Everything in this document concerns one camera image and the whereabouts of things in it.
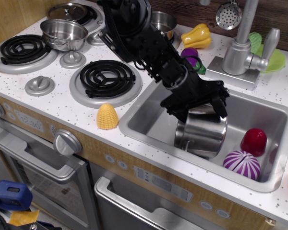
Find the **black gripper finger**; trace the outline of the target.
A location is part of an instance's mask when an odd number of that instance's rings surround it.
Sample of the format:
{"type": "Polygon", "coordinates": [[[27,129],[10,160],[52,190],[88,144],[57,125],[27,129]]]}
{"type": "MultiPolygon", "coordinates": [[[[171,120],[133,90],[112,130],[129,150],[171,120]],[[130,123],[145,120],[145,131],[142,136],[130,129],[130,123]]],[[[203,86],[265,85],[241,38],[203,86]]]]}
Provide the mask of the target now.
{"type": "Polygon", "coordinates": [[[174,107],[172,108],[172,114],[183,123],[186,123],[187,116],[188,116],[188,107],[174,107]]]}
{"type": "Polygon", "coordinates": [[[217,115],[219,115],[221,118],[227,117],[228,114],[225,109],[225,105],[223,104],[219,96],[215,96],[212,98],[211,105],[217,115]]]}

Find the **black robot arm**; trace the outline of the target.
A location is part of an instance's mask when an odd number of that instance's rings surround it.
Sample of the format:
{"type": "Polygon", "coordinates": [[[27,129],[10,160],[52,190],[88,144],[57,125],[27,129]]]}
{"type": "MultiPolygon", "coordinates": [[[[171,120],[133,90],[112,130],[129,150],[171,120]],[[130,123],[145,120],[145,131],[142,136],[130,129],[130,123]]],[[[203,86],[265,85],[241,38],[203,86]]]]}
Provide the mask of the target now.
{"type": "Polygon", "coordinates": [[[189,61],[151,24],[152,9],[146,0],[99,0],[105,16],[100,33],[103,42],[122,60],[136,62],[171,91],[161,107],[186,122],[188,111],[211,104],[221,118],[227,117],[222,81],[202,80],[189,61]]]}

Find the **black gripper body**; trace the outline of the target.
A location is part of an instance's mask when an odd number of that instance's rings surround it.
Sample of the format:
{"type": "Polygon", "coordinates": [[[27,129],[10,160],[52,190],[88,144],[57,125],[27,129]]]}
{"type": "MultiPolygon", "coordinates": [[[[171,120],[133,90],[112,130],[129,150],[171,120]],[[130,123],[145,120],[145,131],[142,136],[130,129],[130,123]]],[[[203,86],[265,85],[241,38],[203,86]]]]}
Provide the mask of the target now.
{"type": "Polygon", "coordinates": [[[193,70],[171,73],[162,71],[160,73],[165,88],[171,91],[171,95],[161,102],[161,106],[167,108],[172,114],[174,107],[188,107],[189,109],[204,104],[211,104],[215,96],[219,96],[226,107],[226,98],[229,92],[223,81],[203,80],[193,70]]]}

